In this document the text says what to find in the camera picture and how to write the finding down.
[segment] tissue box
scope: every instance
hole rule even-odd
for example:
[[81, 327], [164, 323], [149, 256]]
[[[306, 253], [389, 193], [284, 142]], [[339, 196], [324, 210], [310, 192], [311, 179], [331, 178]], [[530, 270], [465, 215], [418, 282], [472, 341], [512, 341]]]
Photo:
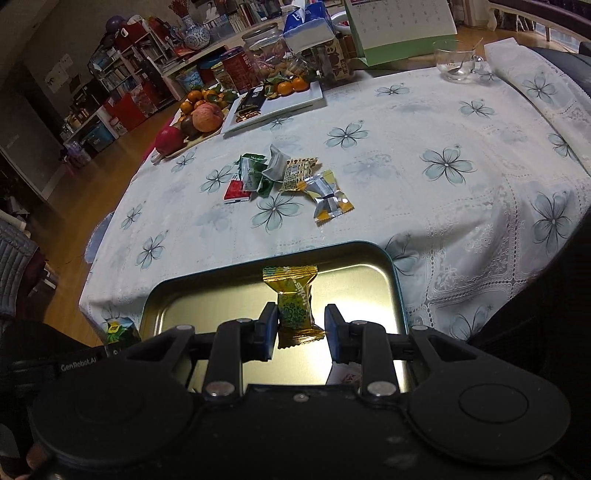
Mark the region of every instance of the tissue box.
[[335, 38], [335, 31], [324, 2], [316, 2], [290, 13], [283, 29], [285, 43], [294, 53], [328, 42]]

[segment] pomegranate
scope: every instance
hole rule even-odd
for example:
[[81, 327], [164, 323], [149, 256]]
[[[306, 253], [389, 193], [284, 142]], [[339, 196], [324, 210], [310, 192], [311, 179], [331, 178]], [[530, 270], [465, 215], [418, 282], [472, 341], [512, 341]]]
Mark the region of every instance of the pomegranate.
[[184, 147], [185, 134], [176, 127], [164, 127], [156, 136], [158, 153], [167, 156]]

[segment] red apple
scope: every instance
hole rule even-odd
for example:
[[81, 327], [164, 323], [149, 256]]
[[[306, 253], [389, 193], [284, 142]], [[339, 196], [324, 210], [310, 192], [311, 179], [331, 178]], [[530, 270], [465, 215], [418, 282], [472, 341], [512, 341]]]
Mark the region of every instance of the red apple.
[[156, 136], [158, 153], [167, 156], [184, 147], [185, 134], [176, 127], [164, 127]]
[[222, 109], [213, 103], [199, 105], [191, 114], [193, 126], [203, 133], [215, 132], [222, 126]]

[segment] blue and white vase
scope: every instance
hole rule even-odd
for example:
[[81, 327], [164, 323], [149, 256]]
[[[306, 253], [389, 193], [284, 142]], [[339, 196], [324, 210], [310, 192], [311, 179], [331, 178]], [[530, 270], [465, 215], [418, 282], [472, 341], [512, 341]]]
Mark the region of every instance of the blue and white vase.
[[183, 17], [181, 20], [183, 20], [184, 24], [187, 26], [187, 29], [184, 32], [184, 44], [187, 48], [199, 51], [209, 45], [210, 35], [207, 28], [203, 25], [196, 25], [189, 15]]

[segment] storage box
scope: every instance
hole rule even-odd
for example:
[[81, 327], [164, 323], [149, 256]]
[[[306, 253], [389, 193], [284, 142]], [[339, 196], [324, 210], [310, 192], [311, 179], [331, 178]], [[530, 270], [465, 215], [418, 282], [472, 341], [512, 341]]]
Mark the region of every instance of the storage box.
[[86, 134], [82, 141], [92, 145], [97, 152], [102, 152], [105, 148], [111, 145], [115, 139], [113, 135], [111, 135], [111, 132], [107, 130], [107, 127], [103, 124], [99, 124]]

